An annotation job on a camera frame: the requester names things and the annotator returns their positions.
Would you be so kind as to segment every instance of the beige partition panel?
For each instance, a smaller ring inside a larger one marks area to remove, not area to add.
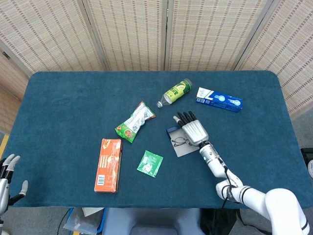
[[[163,70],[166,0],[85,0],[110,70]]]
[[[25,75],[21,74],[5,56],[0,54],[0,86],[22,100],[28,83]]]
[[[282,0],[239,69],[277,74],[291,117],[313,106],[313,2]]]
[[[170,0],[165,69],[230,70],[266,3]]]
[[[1,0],[0,40],[32,71],[102,70],[74,0]]]
[[[0,131],[9,134],[21,102],[0,87]]]

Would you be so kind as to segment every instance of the green sachet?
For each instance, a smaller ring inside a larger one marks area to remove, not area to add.
[[[163,157],[146,150],[137,170],[155,178],[162,161]]]
[[[140,127],[145,124],[145,121],[154,117],[155,114],[145,102],[142,101],[132,113],[131,117],[117,126],[115,131],[120,137],[125,138],[132,143]]]

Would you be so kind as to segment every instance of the bottle cap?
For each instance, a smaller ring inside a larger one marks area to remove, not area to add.
[[[163,107],[163,104],[162,104],[160,101],[158,101],[158,102],[156,103],[156,105],[157,105],[158,108],[162,108],[162,107]]]

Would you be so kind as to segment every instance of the blue tablecloth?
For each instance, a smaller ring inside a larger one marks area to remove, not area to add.
[[[192,91],[158,109],[162,94],[184,78]],[[195,103],[199,87],[243,99],[239,113]],[[95,193],[102,138],[144,100],[156,118],[133,144],[123,140],[118,193]],[[276,75],[268,71],[38,72],[27,86],[5,155],[21,155],[11,195],[23,180],[19,207],[219,208],[216,179],[198,152],[176,157],[166,134],[177,111],[192,110],[227,166],[245,185],[267,192],[287,188],[301,206],[313,187]],[[145,150],[164,157],[156,178],[136,170]],[[227,208],[243,207],[227,203]]]

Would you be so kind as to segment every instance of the robotic hand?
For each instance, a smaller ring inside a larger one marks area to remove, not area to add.
[[[209,136],[195,115],[189,111],[178,113],[174,120],[184,130],[193,146],[200,148],[205,163],[217,178],[226,178],[216,184],[216,192],[221,199],[242,203],[271,221],[273,235],[307,235],[310,231],[308,221],[295,195],[284,188],[272,189],[266,194],[244,186],[223,162]]]
[[[10,184],[14,173],[16,163],[20,160],[20,156],[11,154],[8,158],[4,158],[0,161],[0,216],[7,210],[8,206],[13,205],[23,197],[25,197],[28,189],[28,181],[25,180],[22,185],[20,193],[10,198]],[[0,234],[3,228],[3,221],[0,219]]]

